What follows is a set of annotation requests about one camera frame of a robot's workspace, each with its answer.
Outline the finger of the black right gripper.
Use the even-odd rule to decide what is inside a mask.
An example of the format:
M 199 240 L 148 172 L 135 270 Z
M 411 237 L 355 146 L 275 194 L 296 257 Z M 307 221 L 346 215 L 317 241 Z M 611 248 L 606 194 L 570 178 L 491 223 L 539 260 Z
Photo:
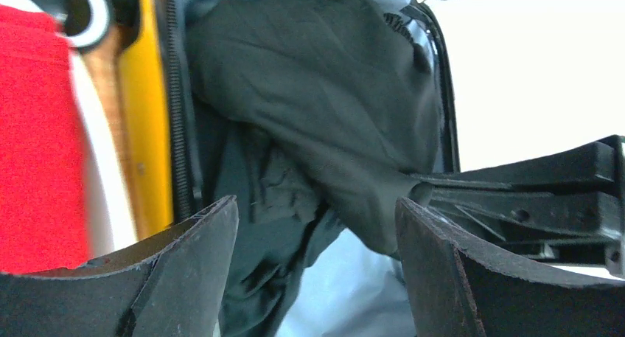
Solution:
M 617 193 L 624 184 L 624 137 L 612 135 L 561 153 L 512 164 L 413 177 L 437 187 L 459 190 Z
M 466 230 L 554 265 L 602 266 L 624 275 L 624 209 L 604 192 L 436 190 L 430 204 Z

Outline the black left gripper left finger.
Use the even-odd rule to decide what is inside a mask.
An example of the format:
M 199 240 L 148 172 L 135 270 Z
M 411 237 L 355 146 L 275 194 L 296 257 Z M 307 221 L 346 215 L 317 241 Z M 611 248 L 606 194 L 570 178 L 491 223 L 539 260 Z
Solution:
M 238 208 L 189 219 L 78 268 L 1 275 L 3 336 L 211 336 Z

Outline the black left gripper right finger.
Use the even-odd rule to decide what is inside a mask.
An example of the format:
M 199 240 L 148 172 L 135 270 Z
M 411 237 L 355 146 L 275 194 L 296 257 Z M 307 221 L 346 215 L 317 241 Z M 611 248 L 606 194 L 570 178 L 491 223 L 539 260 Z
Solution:
M 418 336 L 622 336 L 624 283 L 513 254 L 401 198 L 397 239 Z

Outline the white rectangular basin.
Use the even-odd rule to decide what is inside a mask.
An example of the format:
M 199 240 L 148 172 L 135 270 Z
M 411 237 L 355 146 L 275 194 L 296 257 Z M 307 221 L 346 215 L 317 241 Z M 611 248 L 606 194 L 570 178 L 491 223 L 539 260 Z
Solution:
M 113 135 L 83 59 L 70 53 L 71 79 L 85 131 L 85 192 L 91 256 L 99 257 L 138 241 L 130 199 Z

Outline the red garment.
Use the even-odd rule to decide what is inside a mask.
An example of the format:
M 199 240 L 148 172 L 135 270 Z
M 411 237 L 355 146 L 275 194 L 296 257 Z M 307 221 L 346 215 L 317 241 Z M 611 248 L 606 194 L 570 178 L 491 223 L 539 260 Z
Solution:
M 47 14 L 2 7 L 2 272 L 88 259 L 84 152 L 67 40 Z

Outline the yellow cartoon hard-shell suitcase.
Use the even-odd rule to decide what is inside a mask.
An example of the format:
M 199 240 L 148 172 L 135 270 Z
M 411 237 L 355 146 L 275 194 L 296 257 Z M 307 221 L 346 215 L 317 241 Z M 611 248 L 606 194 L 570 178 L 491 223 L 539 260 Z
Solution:
M 200 121 L 182 38 L 218 0 L 30 0 L 64 26 L 94 67 L 128 187 L 137 235 L 198 209 L 212 167 L 200 163 Z

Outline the black garment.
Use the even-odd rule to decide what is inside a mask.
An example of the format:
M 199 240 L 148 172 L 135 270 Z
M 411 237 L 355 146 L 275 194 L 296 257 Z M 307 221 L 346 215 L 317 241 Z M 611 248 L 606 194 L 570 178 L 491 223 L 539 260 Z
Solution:
M 186 30 L 205 201 L 237 197 L 223 336 L 274 336 L 344 228 L 398 258 L 441 110 L 425 53 L 372 0 L 221 0 Z

